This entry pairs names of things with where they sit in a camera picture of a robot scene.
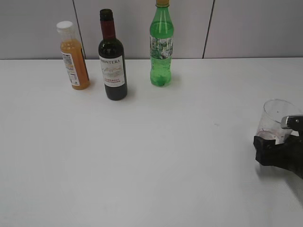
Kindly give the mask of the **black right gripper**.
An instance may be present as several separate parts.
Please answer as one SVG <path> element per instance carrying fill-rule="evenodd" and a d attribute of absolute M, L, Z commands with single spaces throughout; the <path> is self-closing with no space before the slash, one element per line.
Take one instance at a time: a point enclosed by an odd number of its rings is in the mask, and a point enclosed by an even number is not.
<path fill-rule="evenodd" d="M 289 136 L 284 143 L 254 136 L 255 160 L 263 166 L 275 166 L 303 178 L 303 138 Z"/>

